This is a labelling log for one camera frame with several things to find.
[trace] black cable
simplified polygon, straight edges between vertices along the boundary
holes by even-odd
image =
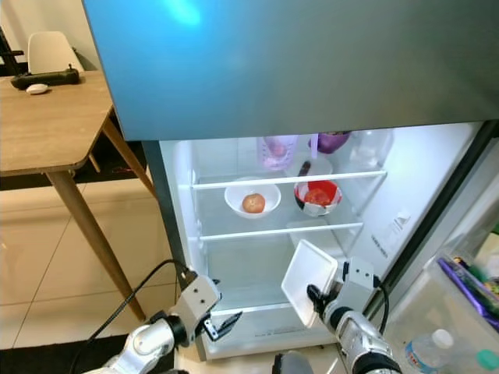
[[[381,279],[377,276],[374,276],[374,287],[379,288],[383,293],[384,309],[383,309],[383,319],[381,320],[381,325],[380,325],[380,334],[383,335],[385,329],[387,328],[388,313],[390,312],[390,298],[388,297],[387,288],[384,286]]]
[[[383,292],[383,298],[384,298],[383,319],[381,320],[381,325],[380,325],[380,333],[381,335],[383,335],[384,330],[387,328],[388,313],[390,312],[390,299],[388,297],[387,288],[384,286],[384,284],[382,283],[380,284],[380,289],[381,292]]]
[[[151,277],[155,275],[156,272],[160,270],[167,263],[174,263],[175,265],[181,267],[182,272],[190,272],[189,268],[186,265],[184,265],[183,263],[181,263],[176,259],[166,259],[164,261],[161,261],[155,268],[153,268],[153,270],[147,275],[147,277],[145,277],[139,283],[139,285],[132,291],[132,293],[128,296],[128,298],[126,298],[125,301],[121,303],[121,305],[109,316],[109,318],[104,323],[102,323],[102,325],[98,329],[96,329],[92,335],[90,335],[90,337],[85,341],[85,343],[83,343],[82,347],[78,350],[78,352],[75,355],[75,358],[73,359],[73,362],[71,363],[69,374],[75,374],[78,360],[80,359],[80,356],[85,351],[85,349],[88,348],[90,343],[92,343],[95,340],[95,338],[99,335],[99,333],[101,333],[109,325],[109,323],[111,323],[118,316],[118,314],[121,313],[121,311],[128,305],[130,300],[132,300],[135,297],[136,293],[140,291],[140,289],[147,283],[147,281],[150,280]]]

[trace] white bowl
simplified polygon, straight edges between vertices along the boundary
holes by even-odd
[[[236,181],[251,181],[259,178],[245,177]],[[259,193],[265,198],[262,213],[248,213],[242,208],[242,201],[248,195]],[[267,216],[281,202],[281,190],[276,185],[231,185],[225,189],[225,202],[234,212],[243,218],[254,220]]]

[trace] white tray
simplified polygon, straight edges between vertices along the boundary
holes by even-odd
[[[293,306],[303,325],[311,327],[317,314],[306,294],[306,288],[313,284],[321,292],[331,287],[338,261],[307,240],[300,240],[288,270],[281,283],[286,298]]]

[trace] tile floor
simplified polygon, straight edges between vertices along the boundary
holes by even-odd
[[[135,287],[170,249],[157,202],[138,179],[79,185]],[[150,316],[175,302],[175,271],[139,293]],[[52,187],[0,192],[0,349],[87,339],[122,301]],[[140,322],[128,309],[102,333]]]

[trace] pink container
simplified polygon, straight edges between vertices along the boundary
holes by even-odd
[[[286,169],[293,161],[297,141],[297,135],[257,138],[258,160],[267,169]]]

